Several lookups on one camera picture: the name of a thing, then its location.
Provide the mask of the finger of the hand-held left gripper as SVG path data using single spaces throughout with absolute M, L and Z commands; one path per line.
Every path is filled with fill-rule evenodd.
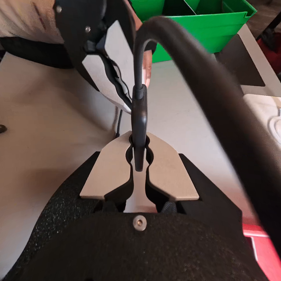
M 117 77 L 111 62 L 101 54 L 88 54 L 82 64 L 98 91 L 119 109 L 131 114 L 132 103 L 127 96 L 128 89 Z
M 134 86 L 133 54 L 118 20 L 107 30 L 105 51 L 114 65 L 117 73 L 116 80 L 120 82 L 129 100 L 132 100 Z

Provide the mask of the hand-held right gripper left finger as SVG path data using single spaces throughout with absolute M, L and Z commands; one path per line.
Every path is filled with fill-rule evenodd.
M 133 193 L 133 149 L 128 131 L 108 143 L 80 192 L 83 199 L 127 200 Z

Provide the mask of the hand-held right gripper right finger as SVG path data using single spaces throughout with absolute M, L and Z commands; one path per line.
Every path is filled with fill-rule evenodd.
M 178 152 L 167 142 L 147 133 L 153 160 L 148 167 L 149 182 L 172 201 L 195 201 L 199 194 Z

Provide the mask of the black cable orange plug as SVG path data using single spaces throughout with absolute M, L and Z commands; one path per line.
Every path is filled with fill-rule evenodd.
M 115 139 L 120 136 L 120 126 L 121 126 L 122 113 L 123 113 L 123 110 L 120 110 L 119 117 L 118 117 L 118 124 L 117 124 L 116 134 L 115 134 Z

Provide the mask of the green plastic bin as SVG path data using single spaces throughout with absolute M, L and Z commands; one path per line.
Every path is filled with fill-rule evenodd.
M 209 53 L 220 52 L 257 10 L 245 0 L 132 0 L 144 22 L 164 16 L 185 28 Z

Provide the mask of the red plastic bin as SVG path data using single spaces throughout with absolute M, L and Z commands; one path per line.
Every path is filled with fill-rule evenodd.
M 281 261 L 268 234 L 260 226 L 242 224 L 242 227 L 255 260 L 266 277 L 270 281 L 280 281 Z

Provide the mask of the person's left hand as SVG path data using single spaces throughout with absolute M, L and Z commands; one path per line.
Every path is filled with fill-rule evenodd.
M 142 74 L 143 74 L 143 84 L 146 87 L 149 87 L 151 79 L 151 70 L 152 70 L 152 51 L 147 50 L 143 54 L 143 63 L 142 63 Z

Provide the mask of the black ribbed wrist rest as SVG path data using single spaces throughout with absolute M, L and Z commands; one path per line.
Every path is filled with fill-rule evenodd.
M 38 42 L 21 37 L 1 37 L 0 42 L 6 52 L 16 57 L 53 68 L 74 68 L 63 44 Z

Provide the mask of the instruction sheet on stand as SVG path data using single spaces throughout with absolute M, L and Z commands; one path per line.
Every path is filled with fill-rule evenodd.
M 244 100 L 281 149 L 281 98 L 246 94 Z

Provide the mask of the dark red floor bin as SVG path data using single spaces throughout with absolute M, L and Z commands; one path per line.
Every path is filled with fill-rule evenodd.
M 266 29 L 257 40 L 259 47 L 267 58 L 276 75 L 281 72 L 281 33 Z

